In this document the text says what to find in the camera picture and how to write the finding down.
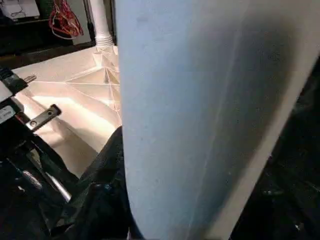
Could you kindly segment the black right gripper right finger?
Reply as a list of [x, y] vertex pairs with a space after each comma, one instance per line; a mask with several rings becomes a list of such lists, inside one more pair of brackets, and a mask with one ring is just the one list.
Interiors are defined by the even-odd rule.
[[262, 171], [231, 240], [318, 240], [320, 160], [281, 159]]

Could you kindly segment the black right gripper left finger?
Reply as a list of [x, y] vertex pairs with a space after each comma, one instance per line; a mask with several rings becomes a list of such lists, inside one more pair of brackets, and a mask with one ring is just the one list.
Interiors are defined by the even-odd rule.
[[55, 240], [125, 240], [130, 213], [123, 128], [118, 127], [81, 175], [62, 212]]

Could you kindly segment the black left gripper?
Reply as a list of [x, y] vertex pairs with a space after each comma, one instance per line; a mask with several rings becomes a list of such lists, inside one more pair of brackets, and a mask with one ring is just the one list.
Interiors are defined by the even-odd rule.
[[61, 113], [53, 104], [29, 119], [12, 99], [0, 103], [0, 159], [9, 162], [34, 198], [57, 207], [69, 202], [69, 188], [79, 179], [36, 131]]

